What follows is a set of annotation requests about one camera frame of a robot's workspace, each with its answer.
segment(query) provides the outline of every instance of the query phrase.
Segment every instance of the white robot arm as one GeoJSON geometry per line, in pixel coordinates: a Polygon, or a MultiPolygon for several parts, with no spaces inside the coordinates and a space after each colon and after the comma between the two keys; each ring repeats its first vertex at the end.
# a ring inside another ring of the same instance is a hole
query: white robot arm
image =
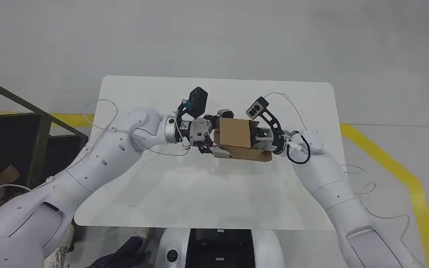
{"type": "Polygon", "coordinates": [[[145,149],[173,141],[174,122],[151,110],[131,111],[92,138],[64,171],[0,207],[0,267],[42,267],[78,207],[125,173],[145,149]]]}
{"type": "Polygon", "coordinates": [[[341,254],[350,268],[363,267],[421,267],[400,239],[387,234],[375,224],[351,190],[344,171],[335,158],[323,149],[317,131],[302,130],[291,137],[290,157],[302,185],[323,207],[334,226],[341,254]],[[306,144],[310,145],[308,159],[306,144]]]}

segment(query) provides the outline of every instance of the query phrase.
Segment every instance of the shoe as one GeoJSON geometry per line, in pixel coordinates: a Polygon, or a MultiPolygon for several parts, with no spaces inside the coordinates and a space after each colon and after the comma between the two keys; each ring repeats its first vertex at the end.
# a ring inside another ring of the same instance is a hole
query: shoe
{"type": "Polygon", "coordinates": [[[133,235],[134,237],[140,237],[141,239],[143,239],[143,244],[139,250],[140,253],[145,252],[147,246],[149,245],[150,238],[153,232],[153,228],[143,227],[137,230],[137,232],[135,232],[135,234],[133,235]]]}
{"type": "Polygon", "coordinates": [[[72,244],[74,236],[74,227],[73,225],[68,226],[66,237],[62,241],[61,245],[51,254],[48,258],[45,259],[45,268],[62,268],[64,261],[66,260],[66,254],[70,245],[72,244]]]}

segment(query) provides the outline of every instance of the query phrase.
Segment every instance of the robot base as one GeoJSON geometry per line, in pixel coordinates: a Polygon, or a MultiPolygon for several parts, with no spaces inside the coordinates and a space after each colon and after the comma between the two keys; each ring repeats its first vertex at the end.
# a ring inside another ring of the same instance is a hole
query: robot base
{"type": "Polygon", "coordinates": [[[168,228],[155,268],[284,268],[282,248],[272,230],[168,228]]]}

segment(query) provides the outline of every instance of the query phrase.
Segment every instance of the person's leg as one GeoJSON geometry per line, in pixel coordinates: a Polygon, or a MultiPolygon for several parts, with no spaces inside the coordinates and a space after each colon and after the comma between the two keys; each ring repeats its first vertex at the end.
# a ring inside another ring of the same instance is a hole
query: person's leg
{"type": "Polygon", "coordinates": [[[150,228],[140,228],[115,253],[97,259],[88,268],[131,268],[144,261],[144,250],[150,240],[150,228]]]}

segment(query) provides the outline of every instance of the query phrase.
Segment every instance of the green metal frame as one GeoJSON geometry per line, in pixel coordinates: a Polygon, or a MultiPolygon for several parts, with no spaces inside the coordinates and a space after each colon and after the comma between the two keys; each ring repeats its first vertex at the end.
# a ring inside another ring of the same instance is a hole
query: green metal frame
{"type": "Polygon", "coordinates": [[[0,86],[0,94],[5,96],[6,98],[14,101],[15,103],[33,111],[35,114],[40,115],[40,126],[38,129],[38,135],[36,138],[36,144],[33,148],[32,162],[30,163],[28,170],[28,177],[26,180],[26,186],[28,188],[34,188],[42,183],[41,173],[45,160],[46,146],[48,145],[49,132],[51,129],[51,124],[55,123],[73,134],[79,136],[81,138],[80,147],[84,147],[86,142],[88,141],[88,136],[79,130],[67,125],[63,121],[53,117],[49,113],[37,108],[31,103],[27,102],[23,98],[13,94],[7,89],[0,86]]]}

